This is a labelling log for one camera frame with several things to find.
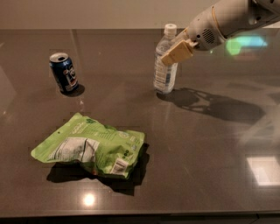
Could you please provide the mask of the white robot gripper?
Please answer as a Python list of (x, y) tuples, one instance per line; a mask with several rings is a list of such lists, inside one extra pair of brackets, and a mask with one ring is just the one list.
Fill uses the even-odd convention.
[(161, 61), (170, 66), (193, 56), (194, 48), (199, 51), (209, 51), (225, 42), (221, 34), (214, 7), (201, 12), (181, 33), (173, 45), (162, 57)]

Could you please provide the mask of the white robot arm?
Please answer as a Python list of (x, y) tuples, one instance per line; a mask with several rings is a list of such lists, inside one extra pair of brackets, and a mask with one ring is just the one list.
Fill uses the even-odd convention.
[(280, 21), (280, 0), (220, 0), (196, 16), (161, 57), (172, 64), (189, 59), (193, 51), (209, 51), (240, 32)]

